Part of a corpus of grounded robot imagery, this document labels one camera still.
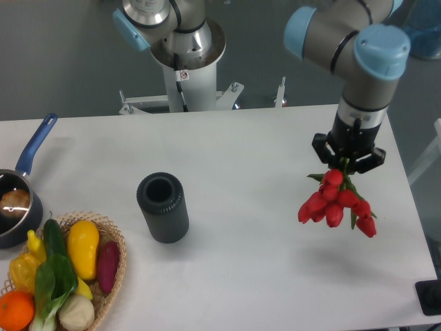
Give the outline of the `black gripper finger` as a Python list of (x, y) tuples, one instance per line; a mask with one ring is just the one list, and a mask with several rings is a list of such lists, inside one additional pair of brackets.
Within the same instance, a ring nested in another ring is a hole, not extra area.
[(340, 167), (340, 155), (327, 139), (326, 134), (315, 133), (311, 145), (323, 164), (326, 164), (329, 169), (338, 169)]
[(353, 173), (366, 173), (381, 166), (386, 157), (386, 151), (381, 148), (374, 148), (371, 153), (357, 159), (353, 165)]

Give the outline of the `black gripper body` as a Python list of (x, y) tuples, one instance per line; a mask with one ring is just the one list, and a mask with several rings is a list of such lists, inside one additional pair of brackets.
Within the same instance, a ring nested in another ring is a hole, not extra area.
[(360, 118), (347, 124), (337, 114), (327, 135), (327, 156), (333, 159), (359, 159), (366, 156), (381, 159), (382, 150), (375, 147), (380, 124), (372, 128), (364, 128), (364, 124)]

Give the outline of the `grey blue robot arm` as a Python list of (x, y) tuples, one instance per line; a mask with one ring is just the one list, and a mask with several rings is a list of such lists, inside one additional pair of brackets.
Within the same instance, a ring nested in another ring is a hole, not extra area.
[[(283, 43), (299, 59), (345, 81), (331, 131), (312, 146), (330, 168), (365, 173), (384, 163), (376, 135), (403, 75), (408, 36), (384, 20), (399, 1), (335, 1), (325, 10), (304, 6), (291, 15)], [(240, 85), (216, 89), (216, 64), (226, 40), (203, 1), (123, 1), (112, 15), (134, 49), (149, 50), (163, 68), (171, 112), (227, 110)]]

